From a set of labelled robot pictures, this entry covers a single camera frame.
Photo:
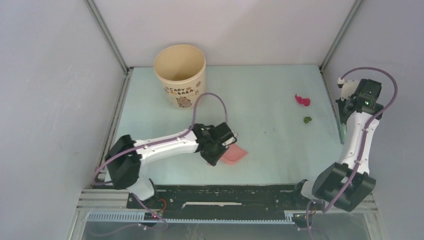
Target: cup rim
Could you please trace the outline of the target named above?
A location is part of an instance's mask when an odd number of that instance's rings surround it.
[[[193,48],[193,49],[195,49],[196,51],[199,51],[200,53],[201,53],[201,55],[203,56],[203,66],[202,66],[202,68],[200,69],[200,71],[198,72],[198,73],[196,73],[194,76],[192,76],[192,77],[190,77],[190,78],[187,78],[187,79],[184,79],[184,80],[181,80],[181,81],[172,81],[172,80],[168,80],[168,79],[165,79],[165,78],[163,78],[162,76],[160,76],[159,74],[158,74],[158,72],[156,71],[156,61],[158,60],[158,57],[159,57],[159,55],[162,53],[162,52],[164,52],[165,50],[168,50],[168,49],[170,49],[170,48],[175,48],[175,47],[182,47],[182,46],[188,46],[188,47],[191,47],[191,48]],[[154,70],[154,74],[156,74],[156,76],[161,80],[161,81],[164,81],[165,83],[167,83],[167,84],[175,84],[175,85],[178,85],[178,84],[186,84],[186,83],[188,83],[188,82],[190,82],[190,81],[192,81],[193,79],[195,79],[195,78],[197,78],[198,76],[200,76],[204,71],[205,71],[205,68],[206,68],[206,58],[205,58],[205,54],[202,52],[202,50],[200,50],[198,47],[196,47],[196,46],[193,46],[193,45],[190,45],[190,44],[176,44],[176,45],[171,45],[171,46],[169,46],[169,47],[166,47],[165,49],[163,49],[162,51],[160,51],[157,55],[156,55],[156,57],[154,58],[154,61],[153,61],[153,70]]]

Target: pink toy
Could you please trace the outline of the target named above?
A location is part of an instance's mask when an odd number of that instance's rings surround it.
[[[248,152],[234,143],[229,146],[229,149],[222,155],[220,160],[228,165],[234,165],[247,154]]]
[[[296,101],[299,104],[302,104],[305,107],[307,107],[311,104],[311,100],[309,98],[302,98],[302,97],[298,96],[297,94],[294,95],[294,97],[296,98]]]

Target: pink sponge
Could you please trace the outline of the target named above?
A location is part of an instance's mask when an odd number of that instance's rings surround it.
[[[220,160],[228,165],[234,165],[247,154],[247,151],[243,150],[234,143],[229,146],[229,149],[224,153],[224,155],[222,155]]]

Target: red toy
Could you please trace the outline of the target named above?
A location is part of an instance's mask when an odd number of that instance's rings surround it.
[[[296,101],[299,104],[302,104],[305,107],[307,107],[311,104],[311,100],[309,98],[302,98],[302,97],[298,96],[297,94],[294,95],[294,97],[296,98]]]

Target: red wire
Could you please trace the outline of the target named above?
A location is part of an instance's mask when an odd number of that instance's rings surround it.
[[[161,198],[161,199],[159,199],[159,200],[157,200],[158,202],[159,201],[162,201],[163,202],[163,208],[162,208],[162,214],[165,212],[165,209],[167,208],[167,201],[165,201],[165,199],[163,199],[163,198]]]

